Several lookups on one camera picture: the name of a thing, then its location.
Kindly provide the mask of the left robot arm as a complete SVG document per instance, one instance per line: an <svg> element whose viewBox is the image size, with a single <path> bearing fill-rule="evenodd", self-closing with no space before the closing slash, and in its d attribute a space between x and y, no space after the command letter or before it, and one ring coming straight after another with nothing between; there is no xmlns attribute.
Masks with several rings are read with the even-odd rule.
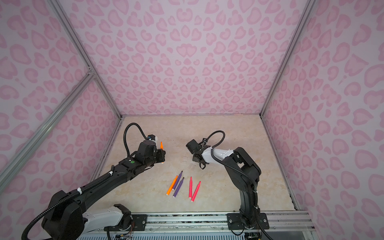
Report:
<svg viewBox="0 0 384 240"><path fill-rule="evenodd" d="M165 161L166 152L154 141L145 140L139 149L101 177L68 193L59 191L51 199L48 213L42 220L43 229L54 240L75 240L81 234L96 229L127 230L132 227L131 211L122 204L100 214L88 209L118 186L131 181L155 164Z"/></svg>

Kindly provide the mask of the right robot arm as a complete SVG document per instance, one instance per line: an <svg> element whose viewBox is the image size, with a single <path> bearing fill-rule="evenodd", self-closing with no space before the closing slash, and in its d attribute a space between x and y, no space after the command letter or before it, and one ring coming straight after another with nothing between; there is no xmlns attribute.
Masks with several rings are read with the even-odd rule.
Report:
<svg viewBox="0 0 384 240"><path fill-rule="evenodd" d="M223 165L232 183L240 191L239 213L228 215L230 230L270 228L267 215L261 212L258 205L257 187L262 171L243 148L220 150L196 140L188 142L186 147L193 155L193 161L199 163L201 169L213 163Z"/></svg>

